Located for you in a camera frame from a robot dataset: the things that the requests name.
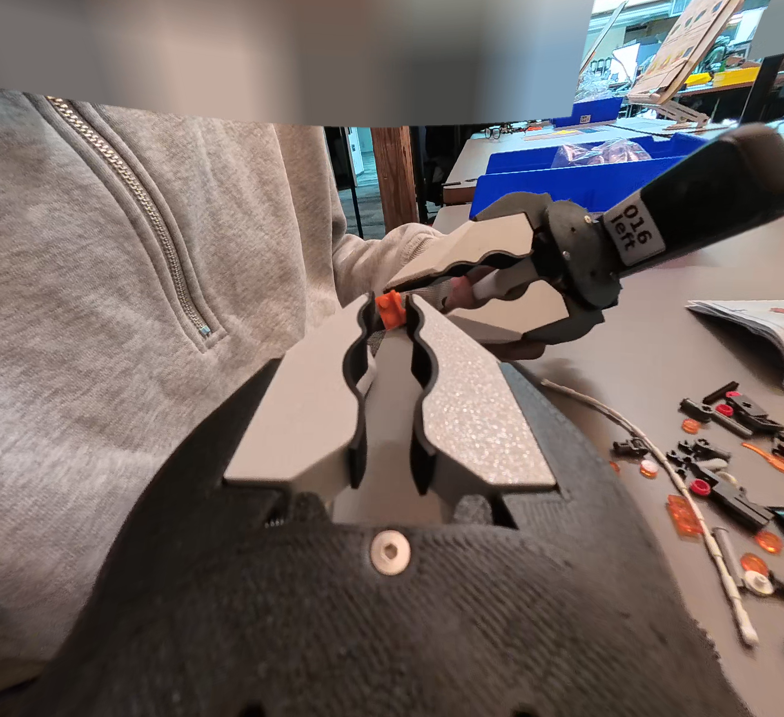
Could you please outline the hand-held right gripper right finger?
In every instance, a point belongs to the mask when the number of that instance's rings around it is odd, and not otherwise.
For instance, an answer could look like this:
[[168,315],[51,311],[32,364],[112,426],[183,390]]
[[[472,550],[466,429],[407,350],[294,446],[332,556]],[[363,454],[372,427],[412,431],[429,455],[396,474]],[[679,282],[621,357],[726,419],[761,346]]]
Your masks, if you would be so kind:
[[416,381],[409,465],[426,523],[450,523],[478,497],[491,517],[507,497],[557,496],[557,477],[501,363],[422,296],[407,302]]

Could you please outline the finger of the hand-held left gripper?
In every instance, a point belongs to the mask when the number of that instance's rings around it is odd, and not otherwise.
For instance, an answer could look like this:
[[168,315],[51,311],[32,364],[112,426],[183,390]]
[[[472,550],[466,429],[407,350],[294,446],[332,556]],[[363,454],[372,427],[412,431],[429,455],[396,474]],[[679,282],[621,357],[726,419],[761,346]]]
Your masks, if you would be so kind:
[[473,286],[477,306],[447,319],[482,344],[506,344],[569,317],[563,295],[540,278],[533,261],[495,270]]
[[385,285],[385,291],[421,289],[444,277],[463,277],[476,267],[497,269],[532,252],[534,228],[524,213],[468,221],[428,244]]

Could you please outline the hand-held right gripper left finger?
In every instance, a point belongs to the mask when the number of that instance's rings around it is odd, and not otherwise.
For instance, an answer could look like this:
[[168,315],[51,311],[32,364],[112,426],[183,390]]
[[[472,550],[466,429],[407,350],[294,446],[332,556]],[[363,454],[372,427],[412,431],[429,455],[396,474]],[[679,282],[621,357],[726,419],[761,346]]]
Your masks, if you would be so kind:
[[373,296],[360,295],[287,351],[225,469],[226,486],[314,495],[333,519],[336,498],[365,476],[375,314]]

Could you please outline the orange grey lego assembly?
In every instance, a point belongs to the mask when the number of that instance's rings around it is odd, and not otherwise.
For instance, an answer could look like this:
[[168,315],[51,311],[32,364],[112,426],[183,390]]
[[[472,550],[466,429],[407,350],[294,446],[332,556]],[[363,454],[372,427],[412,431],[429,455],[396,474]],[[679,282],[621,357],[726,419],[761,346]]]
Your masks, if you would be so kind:
[[375,298],[376,311],[385,331],[403,327],[407,322],[404,300],[396,290],[388,291]]

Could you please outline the person's left forearm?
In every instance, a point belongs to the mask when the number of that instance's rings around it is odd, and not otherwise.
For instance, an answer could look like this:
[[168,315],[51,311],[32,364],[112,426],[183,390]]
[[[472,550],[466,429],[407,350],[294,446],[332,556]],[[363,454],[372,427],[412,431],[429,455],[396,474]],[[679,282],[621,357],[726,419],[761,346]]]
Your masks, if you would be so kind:
[[429,226],[399,226],[378,240],[346,233],[333,247],[332,268],[341,306],[359,295],[380,295],[404,266],[444,237]]

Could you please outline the lego instruction booklet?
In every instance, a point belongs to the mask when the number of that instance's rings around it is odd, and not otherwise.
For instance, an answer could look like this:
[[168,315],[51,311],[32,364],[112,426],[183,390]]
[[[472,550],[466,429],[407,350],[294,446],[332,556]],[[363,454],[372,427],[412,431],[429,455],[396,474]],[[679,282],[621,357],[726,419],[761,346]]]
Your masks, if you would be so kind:
[[783,359],[783,300],[689,300],[685,308],[767,340]]

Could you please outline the transparent orange lego brick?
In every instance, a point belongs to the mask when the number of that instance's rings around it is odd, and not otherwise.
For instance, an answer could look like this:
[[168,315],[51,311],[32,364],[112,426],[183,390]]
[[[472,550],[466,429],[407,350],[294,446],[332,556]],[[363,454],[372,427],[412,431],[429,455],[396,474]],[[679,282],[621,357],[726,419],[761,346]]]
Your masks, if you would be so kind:
[[668,495],[666,509],[680,537],[698,538],[703,535],[702,525],[687,498],[682,495]]

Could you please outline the pile of mixed lego pieces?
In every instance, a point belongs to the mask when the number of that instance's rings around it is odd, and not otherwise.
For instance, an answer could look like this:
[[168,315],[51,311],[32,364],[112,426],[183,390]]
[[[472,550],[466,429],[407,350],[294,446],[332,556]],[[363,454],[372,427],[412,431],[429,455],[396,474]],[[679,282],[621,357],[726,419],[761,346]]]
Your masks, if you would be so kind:
[[[685,397],[679,410],[684,415],[681,429],[688,436],[674,449],[665,451],[663,457],[664,463],[683,482],[691,505],[693,497],[706,500],[716,513],[750,533],[766,553],[782,555],[782,536],[775,531],[778,528],[782,533],[782,504],[765,505],[751,499],[746,487],[728,470],[732,458],[730,451],[716,446],[704,435],[700,436],[708,423],[716,422],[736,435],[740,445],[750,442],[782,455],[782,422],[775,420],[748,394],[742,393],[737,381],[720,386],[699,402]],[[760,447],[755,438],[769,442]],[[655,468],[661,466],[652,448],[639,434],[626,441],[614,442],[613,452],[622,457],[639,457],[641,472],[648,477],[653,477]],[[652,467],[643,467],[644,457],[651,457]],[[730,533],[723,527],[715,526],[710,533],[739,591],[782,601],[782,575],[776,574],[756,553],[738,554]]]

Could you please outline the transparent orange lego flame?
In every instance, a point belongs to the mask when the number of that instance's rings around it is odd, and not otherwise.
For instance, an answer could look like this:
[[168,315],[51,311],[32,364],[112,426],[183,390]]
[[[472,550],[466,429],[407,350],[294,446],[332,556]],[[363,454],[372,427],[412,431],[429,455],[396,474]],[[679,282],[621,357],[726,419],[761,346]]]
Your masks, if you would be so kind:
[[751,444],[750,442],[742,442],[741,445],[743,448],[746,448],[756,455],[759,455],[759,457],[762,457],[766,463],[769,464],[769,466],[774,468],[779,473],[784,472],[784,460],[782,455],[779,455],[775,452],[768,452],[762,448],[759,448],[757,445]]

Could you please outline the person's left hand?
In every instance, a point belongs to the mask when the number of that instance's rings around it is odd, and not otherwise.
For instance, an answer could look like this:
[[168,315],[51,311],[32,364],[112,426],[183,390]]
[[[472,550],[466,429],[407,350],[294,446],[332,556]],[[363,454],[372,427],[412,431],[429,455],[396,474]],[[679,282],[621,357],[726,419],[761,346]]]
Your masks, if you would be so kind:
[[[474,295],[474,286],[478,281],[494,273],[494,271],[494,269],[488,266],[481,266],[462,277],[451,278],[449,280],[449,292],[443,302],[443,312],[448,313],[455,309],[473,310],[478,308],[479,303]],[[531,340],[519,340],[508,344],[486,344],[485,349],[499,360],[510,362],[538,359],[545,352],[546,345]]]

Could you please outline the blue plastic bin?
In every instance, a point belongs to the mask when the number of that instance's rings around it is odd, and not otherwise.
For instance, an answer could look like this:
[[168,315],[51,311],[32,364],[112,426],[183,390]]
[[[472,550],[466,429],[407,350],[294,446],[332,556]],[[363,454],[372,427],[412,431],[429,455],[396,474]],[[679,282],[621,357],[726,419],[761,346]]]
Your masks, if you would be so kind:
[[550,124],[566,128],[581,124],[614,122],[619,116],[623,101],[623,95],[610,95],[575,102],[569,115],[552,118]]
[[706,145],[700,136],[675,133],[663,139],[651,135],[632,138],[652,160],[550,169],[559,147],[493,154],[476,184],[470,217],[508,193],[546,193],[554,202],[570,200],[592,213],[602,213],[634,191],[671,169],[689,154]]

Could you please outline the clear plastic bag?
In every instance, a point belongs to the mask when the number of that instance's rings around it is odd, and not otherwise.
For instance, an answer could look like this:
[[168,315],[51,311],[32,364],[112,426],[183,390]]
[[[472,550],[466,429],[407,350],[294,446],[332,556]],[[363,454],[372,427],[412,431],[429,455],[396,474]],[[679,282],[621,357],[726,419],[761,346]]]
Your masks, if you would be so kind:
[[641,144],[632,139],[618,138],[600,144],[563,144],[557,148],[550,169],[648,162],[651,160],[651,154]]

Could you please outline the person's grey zip sweater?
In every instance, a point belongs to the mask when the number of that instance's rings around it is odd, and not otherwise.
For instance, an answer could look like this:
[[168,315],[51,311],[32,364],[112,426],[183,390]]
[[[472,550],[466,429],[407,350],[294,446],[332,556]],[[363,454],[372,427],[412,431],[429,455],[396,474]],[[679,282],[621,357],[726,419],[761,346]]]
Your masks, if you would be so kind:
[[349,232],[315,125],[3,89],[1,168],[7,690],[63,644],[176,446],[342,308]]

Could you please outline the yellow bin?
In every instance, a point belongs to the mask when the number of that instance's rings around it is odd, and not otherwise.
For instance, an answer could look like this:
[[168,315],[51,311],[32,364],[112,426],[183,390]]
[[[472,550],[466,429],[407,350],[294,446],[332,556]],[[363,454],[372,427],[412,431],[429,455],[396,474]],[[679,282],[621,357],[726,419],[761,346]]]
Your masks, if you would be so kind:
[[685,82],[686,89],[706,86],[709,88],[724,88],[735,85],[746,85],[755,81],[760,70],[760,65],[753,63],[750,67],[737,67],[720,71],[718,73],[698,73],[688,76]]

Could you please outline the wooden easel sign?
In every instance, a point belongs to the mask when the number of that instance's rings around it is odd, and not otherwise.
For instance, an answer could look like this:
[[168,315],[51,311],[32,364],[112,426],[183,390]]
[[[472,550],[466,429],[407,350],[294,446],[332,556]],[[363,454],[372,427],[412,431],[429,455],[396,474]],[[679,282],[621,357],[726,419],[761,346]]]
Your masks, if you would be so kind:
[[674,101],[691,72],[745,0],[691,0],[626,100],[673,121],[670,130],[702,127],[707,115]]

